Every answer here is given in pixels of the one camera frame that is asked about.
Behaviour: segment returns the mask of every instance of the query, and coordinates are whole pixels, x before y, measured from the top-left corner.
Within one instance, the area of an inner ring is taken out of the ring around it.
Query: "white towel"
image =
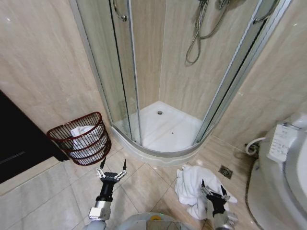
[[[79,135],[82,135],[88,131],[90,131],[94,126],[77,126],[76,128],[71,130],[71,135],[73,137],[77,137]],[[101,127],[98,126],[96,129],[94,129],[89,134],[86,134],[83,137],[77,138],[73,140],[73,150],[80,150],[83,149],[90,144],[96,142],[99,140],[99,138],[102,135]],[[95,153],[95,149],[90,149],[90,152]]]
[[[190,205],[187,212],[196,219],[207,218],[207,198],[201,193],[201,182],[209,186],[213,191],[222,195],[220,180],[209,169],[200,166],[183,165],[182,170],[177,170],[175,192],[179,202]],[[229,202],[237,203],[237,199],[227,191]]]

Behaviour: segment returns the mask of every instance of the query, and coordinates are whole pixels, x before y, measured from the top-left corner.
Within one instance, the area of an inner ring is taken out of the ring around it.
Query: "shower drain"
[[[227,177],[229,180],[231,179],[232,171],[230,169],[228,169],[227,167],[221,165],[219,173],[222,174],[223,176]]]

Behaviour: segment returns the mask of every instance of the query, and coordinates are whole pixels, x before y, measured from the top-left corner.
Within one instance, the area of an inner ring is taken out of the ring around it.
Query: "bathroom floor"
[[[128,175],[115,185],[108,229],[133,214],[159,212],[189,223],[198,230],[211,230],[211,222],[195,220],[177,200],[174,187],[181,167],[156,167],[131,157],[112,138],[105,171],[120,172],[127,159]],[[236,230],[255,229],[245,205],[245,186],[253,160],[240,150],[210,137],[196,158],[189,162],[212,170],[238,199],[230,209],[239,218]],[[218,173],[224,165],[233,170],[231,180]],[[78,166],[72,161],[58,163],[23,185],[0,197],[3,230],[81,230],[89,222],[88,212],[100,193],[102,183],[97,165]]]

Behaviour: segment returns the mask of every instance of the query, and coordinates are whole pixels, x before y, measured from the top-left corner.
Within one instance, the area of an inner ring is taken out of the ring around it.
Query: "metal frame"
[[[131,12],[131,8],[130,8],[130,0],[128,1],[128,11],[129,13]],[[88,56],[89,59],[89,63],[97,84],[97,87],[99,89],[100,95],[103,99],[103,104],[105,106],[105,109],[107,110],[108,113],[108,120],[111,123],[112,127],[115,128],[116,131],[118,131],[127,141],[128,143],[130,143],[132,146],[134,146],[135,148],[143,151],[144,153],[147,153],[149,155],[153,155],[153,156],[157,156],[157,157],[180,157],[180,156],[184,156],[187,155],[191,152],[193,152],[194,150],[196,150],[206,139],[206,137],[209,136],[209,134],[213,131],[213,129],[215,128],[216,124],[218,123],[218,121],[221,119],[222,115],[224,114],[226,108],[228,107],[228,105],[230,104],[231,100],[233,99],[233,97],[235,96],[236,92],[238,91],[239,87],[241,86],[241,84],[243,83],[244,79],[246,78],[248,72],[250,71],[252,65],[254,64],[254,62],[256,61],[257,57],[259,56],[260,52],[262,51],[262,49],[264,48],[264,45],[266,44],[266,42],[268,41],[270,35],[272,34],[274,28],[276,27],[277,23],[279,22],[280,18],[282,17],[283,13],[285,12],[285,10],[287,9],[289,3],[291,2],[291,0],[280,0],[278,6],[276,7],[274,13],[272,14],[272,16],[270,17],[270,19],[267,21],[267,23],[265,24],[264,28],[261,31],[260,36],[257,38],[256,43],[254,44],[253,48],[251,49],[251,51],[249,52],[249,54],[247,55],[247,58],[245,59],[244,64],[241,66],[240,71],[237,73],[237,76],[235,77],[235,80],[233,81],[230,89],[227,91],[226,97],[224,98],[224,100],[221,103],[221,106],[219,106],[217,112],[215,113],[216,115],[214,116],[215,120],[215,124],[210,126],[210,123],[208,124],[208,126],[206,127],[203,136],[200,138],[199,141],[195,141],[194,144],[188,148],[188,149],[184,149],[181,151],[176,151],[176,152],[160,152],[160,151],[154,151],[151,149],[147,149],[143,146],[140,146],[139,144],[136,144],[134,141],[132,141],[127,135],[125,135],[122,131],[120,131],[115,124],[112,121],[112,117],[109,111],[109,107],[107,104],[107,100],[106,100],[106,96],[103,90],[103,85],[102,82],[99,78],[98,75],[98,71],[97,71],[97,67],[94,61],[94,57],[87,39],[87,35],[85,32],[85,28],[80,16],[80,12],[78,9],[78,5],[77,5],[77,0],[70,0],[70,4],[71,4],[71,9],[74,15],[74,18],[76,20],[76,24],[77,27],[79,29],[80,32],[80,36],[86,51],[86,54]],[[132,22],[130,24],[130,32],[132,33]],[[132,52],[133,52],[133,69],[135,71],[135,84],[136,84],[136,93],[137,93],[137,107],[138,107],[138,118],[139,118],[139,129],[140,129],[140,133],[141,133],[141,127],[140,127],[140,108],[139,108],[139,94],[138,94],[138,88],[137,88],[137,76],[136,76],[136,66],[135,66],[135,56],[134,56],[134,39],[131,39],[131,45],[132,45]],[[231,67],[231,65],[233,64],[234,58],[237,54],[238,49],[240,48],[240,45],[238,45],[238,48],[233,56],[233,59],[227,69],[227,72],[225,73],[224,78],[226,77],[229,68]]]
[[[131,34],[131,50],[132,50],[132,64],[133,64],[133,73],[134,73],[134,84],[136,92],[136,107],[138,113],[138,124],[139,124],[139,134],[140,134],[140,145],[142,145],[142,130],[141,130],[141,116],[140,116],[140,104],[139,104],[139,87],[138,87],[138,74],[136,70],[136,60],[135,60],[135,45],[134,45],[134,33],[133,33],[133,20],[132,20],[132,9],[131,9],[131,0],[127,0],[127,8],[129,15],[129,29]]]

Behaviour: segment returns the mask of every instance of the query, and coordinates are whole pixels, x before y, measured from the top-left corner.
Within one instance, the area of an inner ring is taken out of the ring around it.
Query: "wicker basket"
[[[93,126],[89,131],[73,137],[76,127]],[[103,159],[111,149],[111,140],[99,112],[93,112],[47,132],[47,137],[57,143],[78,165],[91,165]]]

